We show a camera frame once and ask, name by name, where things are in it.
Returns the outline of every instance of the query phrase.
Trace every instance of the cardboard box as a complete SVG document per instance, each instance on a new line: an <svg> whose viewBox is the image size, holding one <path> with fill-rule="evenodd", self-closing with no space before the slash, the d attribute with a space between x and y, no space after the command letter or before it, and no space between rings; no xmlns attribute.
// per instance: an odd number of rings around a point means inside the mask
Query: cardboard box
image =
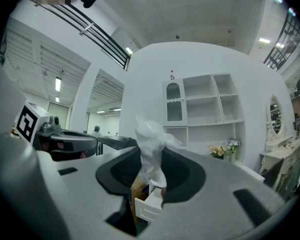
<svg viewBox="0 0 300 240"><path fill-rule="evenodd" d="M149 185L145 185L141 178L137 176L130 189L132 216L133 221L136 224L139 218L136 216L135 198L145 201L149 196Z"/></svg>

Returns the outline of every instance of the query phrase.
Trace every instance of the white cabinet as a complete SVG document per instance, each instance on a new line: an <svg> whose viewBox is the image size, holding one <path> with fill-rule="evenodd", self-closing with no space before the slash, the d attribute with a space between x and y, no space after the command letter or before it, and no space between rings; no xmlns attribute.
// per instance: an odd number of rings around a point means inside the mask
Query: white cabinet
<svg viewBox="0 0 300 240"><path fill-rule="evenodd" d="M245 141L242 106L230 74L175 79L162 87L165 132L183 148L208 155L209 145L221 146L230 138Z"/></svg>
<svg viewBox="0 0 300 240"><path fill-rule="evenodd" d="M185 89L182 79L166 81L163 89L163 124L186 126L188 124Z"/></svg>

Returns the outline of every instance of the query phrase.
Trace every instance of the white drawer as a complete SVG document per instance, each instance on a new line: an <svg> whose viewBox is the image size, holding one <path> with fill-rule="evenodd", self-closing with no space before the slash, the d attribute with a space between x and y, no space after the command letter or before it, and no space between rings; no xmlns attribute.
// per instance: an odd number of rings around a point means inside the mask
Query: white drawer
<svg viewBox="0 0 300 240"><path fill-rule="evenodd" d="M153 222L161 212L161 188L156 187L145 201L134 199L135 215L147 222Z"/></svg>

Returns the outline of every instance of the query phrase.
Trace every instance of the white plastic bag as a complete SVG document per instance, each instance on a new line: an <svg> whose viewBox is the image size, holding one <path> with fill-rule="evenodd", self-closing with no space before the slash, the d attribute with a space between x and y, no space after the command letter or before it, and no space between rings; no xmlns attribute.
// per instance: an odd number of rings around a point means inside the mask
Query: white plastic bag
<svg viewBox="0 0 300 240"><path fill-rule="evenodd" d="M139 176L145 184L164 188L166 178L161 170L162 150L165 146L180 148L182 143L172 134L164 133L163 127L154 121L146 121L143 116L136 116L136 139L141 149L141 170Z"/></svg>

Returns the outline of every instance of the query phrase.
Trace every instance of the black railing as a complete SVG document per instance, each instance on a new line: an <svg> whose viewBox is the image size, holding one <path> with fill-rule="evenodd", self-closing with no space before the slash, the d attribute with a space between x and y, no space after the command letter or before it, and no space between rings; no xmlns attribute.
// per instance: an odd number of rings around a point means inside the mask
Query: black railing
<svg viewBox="0 0 300 240"><path fill-rule="evenodd" d="M288 11L282 30L269 55L263 62L278 71L300 43L300 21Z"/></svg>
<svg viewBox="0 0 300 240"><path fill-rule="evenodd" d="M96 43L106 55L118 63L124 70L127 70L130 55L101 27L71 3L58 5L36 4L35 6L45 8L76 28L80 35L88 37L91 41Z"/></svg>

